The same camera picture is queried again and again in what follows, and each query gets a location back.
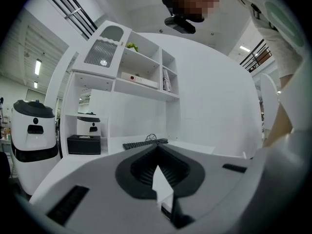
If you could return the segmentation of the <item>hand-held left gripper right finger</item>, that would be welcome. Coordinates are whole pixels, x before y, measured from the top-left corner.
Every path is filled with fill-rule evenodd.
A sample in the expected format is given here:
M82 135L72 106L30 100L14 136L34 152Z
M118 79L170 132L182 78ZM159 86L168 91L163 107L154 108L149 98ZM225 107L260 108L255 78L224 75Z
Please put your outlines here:
M160 145L158 153L174 191L171 219L159 224L158 234L257 232L262 151L243 159Z

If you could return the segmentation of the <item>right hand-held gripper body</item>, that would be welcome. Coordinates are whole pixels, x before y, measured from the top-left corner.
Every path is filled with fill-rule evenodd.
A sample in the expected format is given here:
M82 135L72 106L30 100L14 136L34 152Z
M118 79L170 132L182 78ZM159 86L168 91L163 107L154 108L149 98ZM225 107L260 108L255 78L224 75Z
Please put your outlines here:
M300 231L309 207L309 132L296 131L273 145L243 214L244 231Z

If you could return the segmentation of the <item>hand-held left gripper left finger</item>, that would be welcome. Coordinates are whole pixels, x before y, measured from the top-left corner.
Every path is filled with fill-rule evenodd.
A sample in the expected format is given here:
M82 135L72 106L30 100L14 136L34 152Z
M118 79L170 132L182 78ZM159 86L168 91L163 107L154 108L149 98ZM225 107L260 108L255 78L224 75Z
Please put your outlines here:
M65 157L42 181L30 199L47 214L74 186L89 189L65 223L80 234L171 234L175 226L160 212L156 200L129 196L118 185L118 164L143 147L99 158Z

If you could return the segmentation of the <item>black tissue box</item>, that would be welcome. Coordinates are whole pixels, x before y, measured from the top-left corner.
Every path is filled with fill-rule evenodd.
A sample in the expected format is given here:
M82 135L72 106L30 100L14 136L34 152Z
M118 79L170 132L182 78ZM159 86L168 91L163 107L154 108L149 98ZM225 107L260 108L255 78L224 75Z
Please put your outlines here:
M67 138L68 153L72 155L100 155L100 136L72 135Z

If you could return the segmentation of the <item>black keyboard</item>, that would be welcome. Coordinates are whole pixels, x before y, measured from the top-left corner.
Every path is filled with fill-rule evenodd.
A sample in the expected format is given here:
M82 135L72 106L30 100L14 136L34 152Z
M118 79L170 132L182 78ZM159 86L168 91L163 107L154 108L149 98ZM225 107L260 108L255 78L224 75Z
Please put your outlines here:
M137 147L151 145L151 144L168 144L168 140L165 138L161 138L161 139L148 140L148 141L143 141L143 142L126 143L126 144L123 144L122 146L124 150L129 150L132 148L137 148Z

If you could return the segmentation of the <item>white black service robot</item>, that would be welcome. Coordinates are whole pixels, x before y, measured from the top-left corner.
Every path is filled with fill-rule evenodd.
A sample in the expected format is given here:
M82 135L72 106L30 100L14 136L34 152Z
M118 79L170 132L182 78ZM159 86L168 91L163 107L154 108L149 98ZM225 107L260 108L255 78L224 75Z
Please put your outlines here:
M33 195L61 160L53 109L38 101L16 101L12 108L11 149L21 187Z
M78 113L77 134L83 136L101 136L100 118L93 112Z

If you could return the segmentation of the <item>white desk with shelves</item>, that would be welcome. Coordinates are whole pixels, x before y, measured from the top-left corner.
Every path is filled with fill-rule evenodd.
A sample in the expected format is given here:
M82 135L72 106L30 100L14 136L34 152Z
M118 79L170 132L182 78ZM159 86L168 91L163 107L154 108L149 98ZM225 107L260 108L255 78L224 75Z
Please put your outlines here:
M84 63L85 49L100 39L100 33L112 27L119 36L118 41L105 38L104 42L113 46L109 67ZM67 138L77 133L78 98L84 89L91 90L91 110L106 123L100 128L106 131L106 150L114 154L122 150L123 141L141 138L149 133L159 137L166 136L166 106L176 105L177 94L124 80L120 77L120 68L128 68L136 73L162 80L162 56L172 56L180 68L190 75L185 85L187 91L198 80L199 65L211 66L213 58L219 52L196 41L156 33L136 33L123 25L106 21L89 39L75 40L73 34L66 31L62 35L69 45L61 57L51 77L45 104L51 105L56 97L56 88L60 85L66 67L72 57L76 57L72 73L64 92L60 120L60 146L62 156L67 157ZM134 43L138 53L126 47Z

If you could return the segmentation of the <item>row of books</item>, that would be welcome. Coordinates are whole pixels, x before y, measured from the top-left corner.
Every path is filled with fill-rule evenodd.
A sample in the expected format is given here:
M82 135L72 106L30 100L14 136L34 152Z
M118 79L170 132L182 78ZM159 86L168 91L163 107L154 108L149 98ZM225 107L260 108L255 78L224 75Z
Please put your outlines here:
M171 83L166 69L163 69L163 90L171 92Z

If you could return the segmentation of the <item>flat white box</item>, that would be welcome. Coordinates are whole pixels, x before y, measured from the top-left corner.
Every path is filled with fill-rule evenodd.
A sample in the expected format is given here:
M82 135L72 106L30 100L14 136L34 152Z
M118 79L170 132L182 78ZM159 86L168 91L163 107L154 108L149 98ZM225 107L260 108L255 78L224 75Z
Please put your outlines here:
M152 80L149 80L149 79L146 79L146 78L142 78L142 77L139 77L139 76L136 76L136 75L132 75L132 74L129 74L129 73L126 73L126 72L122 72L121 73L121 78L124 79L124 80L128 80L128 81L134 82L134 83L138 83L138 84L141 84L141 85L145 85L145 86L148 86L148 87L151 87L151 88L158 89L158 83L157 82L154 82Z

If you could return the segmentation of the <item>person in white shirt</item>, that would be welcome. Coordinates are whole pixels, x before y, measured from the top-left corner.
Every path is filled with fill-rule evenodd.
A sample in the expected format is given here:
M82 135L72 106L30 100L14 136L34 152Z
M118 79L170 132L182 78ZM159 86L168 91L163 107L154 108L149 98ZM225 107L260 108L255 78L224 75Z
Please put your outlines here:
M275 59L283 89L311 51L306 34L284 0L240 1Z

